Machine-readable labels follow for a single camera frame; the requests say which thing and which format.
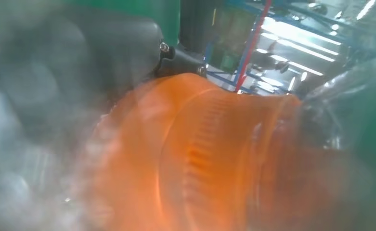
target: fluorescent light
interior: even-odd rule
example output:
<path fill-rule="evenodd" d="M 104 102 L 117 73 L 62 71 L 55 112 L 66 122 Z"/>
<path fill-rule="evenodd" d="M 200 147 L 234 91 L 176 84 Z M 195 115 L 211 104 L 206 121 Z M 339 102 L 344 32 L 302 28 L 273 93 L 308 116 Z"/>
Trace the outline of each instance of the fluorescent light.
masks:
<path fill-rule="evenodd" d="M 303 72 L 301 76 L 301 82 L 307 79 L 307 74 L 308 74 L 307 72 Z"/>
<path fill-rule="evenodd" d="M 266 54 L 267 53 L 267 51 L 266 50 L 263 50 L 263 49 L 256 49 L 256 51 L 257 52 L 260 52 L 260 53 L 262 53 L 262 54 Z"/>
<path fill-rule="evenodd" d="M 283 58 L 283 57 L 278 56 L 278 55 L 272 55 L 271 57 L 274 58 L 277 61 L 283 61 L 283 62 L 287 62 L 288 61 L 288 59 Z"/>
<path fill-rule="evenodd" d="M 294 73 L 296 73 L 296 74 L 301 74 L 299 71 L 296 71 L 296 70 L 291 69 L 291 68 L 289 68 L 288 70 L 291 71 L 291 72 L 294 72 Z"/>
<path fill-rule="evenodd" d="M 276 87 L 281 87 L 283 84 L 275 79 L 272 78 L 267 78 L 267 77 L 260 77 L 264 82 L 276 86 Z"/>
<path fill-rule="evenodd" d="M 253 74 L 253 75 L 255 75 L 255 76 L 258 76 L 258 77 L 263 76 L 263 73 L 262 73 L 262 72 L 256 72 L 256 73 L 252 73 L 252 72 L 250 72 L 250 73 Z"/>
<path fill-rule="evenodd" d="M 288 90 L 292 90 L 294 86 L 294 82 L 296 81 L 296 77 L 294 76 L 293 79 L 290 82 L 290 86 L 288 86 Z"/>
<path fill-rule="evenodd" d="M 300 68 L 300 69 L 303 69 L 304 71 L 308 71 L 308 72 L 311 72 L 311 73 L 313 73 L 313 74 L 316 74 L 316 75 L 318 75 L 318 76 L 323 76 L 323 75 L 324 75 L 324 74 L 321 73 L 321 72 L 318 72 L 318 71 L 312 70 L 311 68 L 308 68 L 308 67 L 306 67 L 306 66 L 303 66 L 303 65 L 298 64 L 298 63 L 295 63 L 295 62 L 289 62 L 289 64 L 292 65 L 292 66 L 298 67 L 298 68 Z"/>
<path fill-rule="evenodd" d="M 327 61 L 330 61 L 330 62 L 334 62 L 335 61 L 335 59 L 332 59 L 332 58 L 330 58 L 328 56 L 322 55 L 322 54 L 317 53 L 315 51 L 311 51 L 311 50 L 309 50 L 309 49 L 307 49 L 305 47 L 299 46 L 299 45 L 294 44 L 294 43 L 292 43 L 290 41 L 287 41 L 287 40 L 280 39 L 280 40 L 278 40 L 278 43 L 281 43 L 281 44 L 283 44 L 285 46 L 289 46 L 289 47 L 292 47 L 292 48 L 297 49 L 299 51 L 302 51 L 302 52 L 314 55 L 315 57 L 318 57 L 318 58 L 321 58 L 321 59 L 324 59 L 324 60 L 327 60 Z"/>
<path fill-rule="evenodd" d="M 278 56 L 278 55 L 272 55 L 272 58 L 274 58 L 274 59 L 277 60 L 277 61 L 283 61 L 283 62 L 287 62 L 287 61 L 288 61 L 288 59 L 286 59 L 286 58 L 284 58 L 284 57 L 281 57 L 281 56 Z M 298 67 L 298 68 L 300 68 L 300 69 L 302 69 L 302 70 L 304 70 L 304 71 L 311 72 L 311 73 L 316 74 L 316 75 L 318 75 L 318 76 L 322 76 L 322 75 L 324 75 L 324 74 L 321 73 L 321 72 L 318 72 L 318 71 L 312 70 L 311 68 L 308 68 L 308 67 L 306 67 L 306 66 L 303 66 L 303 65 L 298 64 L 298 63 L 295 63 L 295 62 L 289 62 L 288 64 L 290 64 L 290 65 L 292 65 L 292 66 L 295 66 L 295 67 Z M 292 71 L 292 72 L 294 72 L 294 73 L 300 74 L 300 72 L 298 72 L 298 71 L 296 71 L 296 70 L 294 70 L 294 69 L 289 68 L 288 70 L 289 70 L 289 71 Z"/>
<path fill-rule="evenodd" d="M 268 83 L 262 82 L 262 81 L 258 81 L 257 84 L 259 85 L 259 87 L 261 89 L 266 90 L 270 93 L 274 93 L 274 91 L 277 90 L 277 88 L 273 87 L 272 85 L 270 85 Z"/>
<path fill-rule="evenodd" d="M 339 25 L 338 24 L 334 24 L 334 25 L 331 26 L 331 29 L 338 30 L 339 29 Z"/>
<path fill-rule="evenodd" d="M 268 38 L 268 39 L 271 39 L 271 40 L 278 40 L 279 39 L 279 37 L 277 35 L 274 35 L 274 34 L 262 33 L 261 35 Z"/>
<path fill-rule="evenodd" d="M 293 37 L 297 37 L 299 39 L 301 39 L 302 36 L 298 36 L 298 35 L 296 35 L 296 33 L 301 33 L 301 34 L 304 34 L 305 36 L 311 36 L 311 37 L 314 37 L 314 38 L 317 38 L 317 39 L 320 39 L 322 41 L 326 41 L 326 42 L 329 42 L 329 43 L 332 43 L 332 44 L 335 44 L 335 45 L 338 45 L 338 46 L 341 45 L 340 42 L 334 41 L 332 39 L 325 38 L 323 36 L 314 34 L 314 33 L 310 32 L 310 31 L 306 31 L 306 30 L 300 29 L 300 28 L 298 28 L 296 26 L 293 26 L 293 25 L 290 25 L 290 24 L 287 24 L 287 23 L 276 22 L 276 23 L 271 24 L 271 25 L 263 25 L 261 28 L 268 30 L 267 28 L 269 28 L 269 27 L 271 29 L 273 29 L 274 31 L 277 31 L 279 33 L 281 32 L 281 34 L 292 35 Z"/>
<path fill-rule="evenodd" d="M 270 17 L 265 17 L 264 18 L 264 23 L 275 23 L 276 20 Z"/>
<path fill-rule="evenodd" d="M 342 11 L 338 12 L 338 13 L 335 15 L 335 18 L 336 18 L 336 19 L 339 19 L 339 18 L 341 17 L 341 15 L 342 15 Z"/>
<path fill-rule="evenodd" d="M 312 43 L 312 42 L 308 41 L 307 39 L 298 36 L 295 33 L 289 32 L 289 30 L 287 30 L 285 28 L 276 28 L 276 26 L 274 26 L 274 25 L 271 25 L 271 26 L 263 25 L 262 28 L 267 30 L 267 31 L 270 31 L 270 32 L 272 32 L 272 33 L 274 33 L 274 34 L 276 34 L 280 37 L 283 37 L 285 39 L 293 40 L 293 41 L 301 43 L 305 46 L 312 47 L 314 49 L 324 51 L 324 52 L 329 53 L 329 54 L 339 55 L 337 52 L 329 50 L 329 49 L 324 48 L 322 46 L 318 46 L 317 44 Z M 261 35 L 265 36 L 266 38 L 272 39 L 272 40 L 277 40 L 276 37 L 273 37 L 274 35 L 270 36 L 268 33 L 262 33 Z"/>
<path fill-rule="evenodd" d="M 369 2 L 364 6 L 364 8 L 359 12 L 359 14 L 356 16 L 356 20 L 360 20 L 363 18 L 366 13 L 368 13 L 369 9 L 375 4 L 376 0 L 369 0 Z"/>

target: screw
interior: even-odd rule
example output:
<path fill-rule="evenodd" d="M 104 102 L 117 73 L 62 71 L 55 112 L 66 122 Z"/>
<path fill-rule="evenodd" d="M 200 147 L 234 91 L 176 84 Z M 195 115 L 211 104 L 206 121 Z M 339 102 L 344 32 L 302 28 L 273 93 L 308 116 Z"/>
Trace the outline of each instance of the screw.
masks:
<path fill-rule="evenodd" d="M 169 46 L 168 44 L 164 43 L 164 42 L 161 42 L 161 44 L 159 44 L 159 49 L 162 51 L 162 52 L 165 52 L 165 53 L 168 53 L 169 52 Z"/>
<path fill-rule="evenodd" d="M 205 74 L 205 72 L 206 72 L 206 67 L 204 67 L 204 66 L 200 66 L 200 67 L 198 68 L 198 74 L 199 74 L 200 76 L 203 76 L 203 75 Z"/>

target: orange rotating part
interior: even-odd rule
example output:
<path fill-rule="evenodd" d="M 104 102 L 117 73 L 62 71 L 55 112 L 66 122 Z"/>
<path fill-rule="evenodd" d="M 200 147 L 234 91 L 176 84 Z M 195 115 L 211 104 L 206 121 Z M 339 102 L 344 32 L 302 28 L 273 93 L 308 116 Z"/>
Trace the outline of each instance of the orange rotating part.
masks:
<path fill-rule="evenodd" d="M 310 230 L 334 207 L 320 167 L 334 155 L 299 144 L 299 104 L 194 74 L 138 87 L 88 144 L 91 216 L 106 231 Z"/>

